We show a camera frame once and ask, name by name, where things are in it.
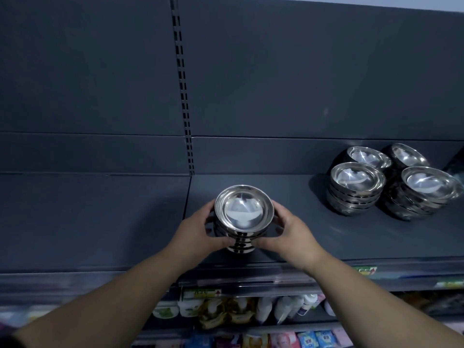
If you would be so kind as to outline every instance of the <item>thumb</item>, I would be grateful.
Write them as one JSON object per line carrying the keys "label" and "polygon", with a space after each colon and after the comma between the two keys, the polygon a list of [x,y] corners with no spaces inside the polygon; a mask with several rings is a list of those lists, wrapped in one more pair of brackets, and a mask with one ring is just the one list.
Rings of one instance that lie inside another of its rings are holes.
{"label": "thumb", "polygon": [[259,237],[252,240],[252,245],[256,248],[275,251],[278,253],[279,237]]}
{"label": "thumb", "polygon": [[231,237],[210,237],[211,251],[227,248],[235,244],[235,239]]}

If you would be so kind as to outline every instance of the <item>person's left arm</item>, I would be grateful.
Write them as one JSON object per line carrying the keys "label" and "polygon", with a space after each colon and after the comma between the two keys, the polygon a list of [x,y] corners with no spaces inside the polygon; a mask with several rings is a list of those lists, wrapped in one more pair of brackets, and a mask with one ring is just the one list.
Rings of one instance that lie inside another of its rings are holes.
{"label": "person's left arm", "polygon": [[156,304],[185,271],[229,237],[209,237],[205,223],[214,200],[183,220],[169,245],[113,281],[19,329],[27,348],[130,347]]}

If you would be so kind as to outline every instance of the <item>hand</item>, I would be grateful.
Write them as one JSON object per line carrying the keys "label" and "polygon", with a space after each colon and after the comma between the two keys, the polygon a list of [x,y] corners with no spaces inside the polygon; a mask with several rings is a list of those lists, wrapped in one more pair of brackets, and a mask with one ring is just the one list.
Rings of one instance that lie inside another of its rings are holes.
{"label": "hand", "polygon": [[297,216],[281,204],[272,201],[278,215],[275,223],[284,227],[279,237],[260,237],[252,244],[261,249],[275,251],[297,269],[310,274],[322,257],[328,253],[317,243],[310,229]]}
{"label": "hand", "polygon": [[215,200],[203,205],[192,216],[181,222],[171,242],[163,250],[168,256],[175,258],[175,262],[185,272],[193,269],[213,251],[233,246],[235,240],[230,237],[209,237],[205,224],[212,222],[208,217]]}

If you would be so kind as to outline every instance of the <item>price label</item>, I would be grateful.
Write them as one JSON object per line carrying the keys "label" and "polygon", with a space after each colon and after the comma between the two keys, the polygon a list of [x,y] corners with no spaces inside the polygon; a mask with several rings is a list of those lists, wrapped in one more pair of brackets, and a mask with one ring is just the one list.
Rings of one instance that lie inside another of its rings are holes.
{"label": "price label", "polygon": [[220,297],[222,290],[209,290],[209,289],[187,289],[183,292],[183,299],[208,299]]}
{"label": "price label", "polygon": [[377,266],[353,266],[361,275],[371,276],[377,271]]}
{"label": "price label", "polygon": [[435,288],[446,288],[446,289],[456,289],[464,287],[464,280],[445,280],[439,281],[435,285]]}

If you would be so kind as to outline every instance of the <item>person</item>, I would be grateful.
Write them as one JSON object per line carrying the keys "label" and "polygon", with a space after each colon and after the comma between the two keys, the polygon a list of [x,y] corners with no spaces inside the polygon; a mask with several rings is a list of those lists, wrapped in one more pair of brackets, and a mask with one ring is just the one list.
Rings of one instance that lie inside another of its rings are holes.
{"label": "person", "polygon": [[[404,303],[331,256],[309,228],[273,202],[280,236],[258,238],[313,277],[356,347],[464,347],[464,337]],[[171,242],[113,281],[20,328],[3,346],[27,348],[129,347],[166,290],[211,252],[233,244],[209,237],[205,223],[214,200],[183,220]]]}

